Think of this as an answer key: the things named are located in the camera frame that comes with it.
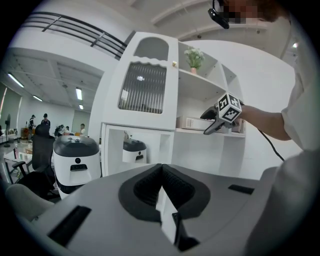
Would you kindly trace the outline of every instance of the ceiling light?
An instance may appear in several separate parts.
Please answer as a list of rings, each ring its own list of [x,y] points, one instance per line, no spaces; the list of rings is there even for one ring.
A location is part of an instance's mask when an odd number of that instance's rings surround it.
[[[8,76],[15,81],[19,86],[21,86],[22,88],[24,87],[11,73],[8,73]]]
[[[40,102],[43,101],[42,99],[38,98],[37,96],[34,96],[34,95],[33,95],[33,97],[34,97],[35,99],[37,99],[38,101],[40,101]]]
[[[76,96],[77,96],[78,100],[82,101],[82,91],[81,91],[81,89],[76,88],[75,91],[76,91]]]

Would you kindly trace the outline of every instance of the desk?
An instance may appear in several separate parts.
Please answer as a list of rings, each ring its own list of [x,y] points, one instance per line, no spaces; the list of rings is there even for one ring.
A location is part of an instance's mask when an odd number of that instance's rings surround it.
[[[27,170],[28,174],[30,173],[29,166],[32,163],[32,154],[19,152],[18,158],[15,159],[14,151],[12,150],[8,154],[5,154],[3,158],[4,158],[4,162],[5,162],[6,172],[7,172],[8,176],[9,176],[10,181],[11,181],[12,184],[14,182],[13,182],[13,180],[11,178],[11,174],[13,173],[13,171],[15,169],[9,170],[8,162],[18,163],[18,162],[21,162],[21,161],[25,161],[26,170]]]

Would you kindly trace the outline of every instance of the headset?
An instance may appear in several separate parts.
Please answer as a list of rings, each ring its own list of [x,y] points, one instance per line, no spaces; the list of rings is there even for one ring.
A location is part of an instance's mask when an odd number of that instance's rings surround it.
[[[220,10],[220,6],[223,4],[224,0],[218,0],[217,2],[219,3],[217,8],[219,9],[219,11],[216,11],[216,7],[215,7],[215,0],[212,1],[212,8],[210,8],[208,10],[208,13],[210,15],[210,18],[218,23],[221,27],[223,27],[224,29],[228,29],[230,26],[229,26],[229,22],[227,19],[225,19],[224,17],[221,16],[221,14],[223,12],[221,12]]]

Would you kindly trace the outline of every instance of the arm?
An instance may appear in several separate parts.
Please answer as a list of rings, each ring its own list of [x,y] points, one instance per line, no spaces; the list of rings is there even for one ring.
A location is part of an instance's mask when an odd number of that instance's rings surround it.
[[[284,119],[281,113],[265,112],[253,106],[244,105],[239,117],[275,139],[281,141],[291,140],[285,131]]]

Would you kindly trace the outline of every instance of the floor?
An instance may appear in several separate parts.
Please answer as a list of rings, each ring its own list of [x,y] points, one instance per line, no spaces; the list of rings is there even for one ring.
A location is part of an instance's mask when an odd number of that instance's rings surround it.
[[[0,176],[3,181],[8,182],[8,183],[11,183],[11,182],[10,182],[10,179],[7,174],[4,155],[8,154],[10,151],[14,150],[16,144],[17,144],[17,148],[18,148],[19,152],[25,152],[25,148],[28,147],[27,140],[20,140],[20,143],[18,143],[17,140],[15,140],[13,143],[9,143],[10,147],[4,147],[5,143],[0,145]],[[12,164],[13,164],[13,162],[8,163],[10,170],[12,170]],[[33,172],[32,165],[29,166],[29,170],[30,170],[30,172]],[[11,174],[13,182],[16,182],[18,180],[18,175],[19,175],[18,171],[15,171]]]

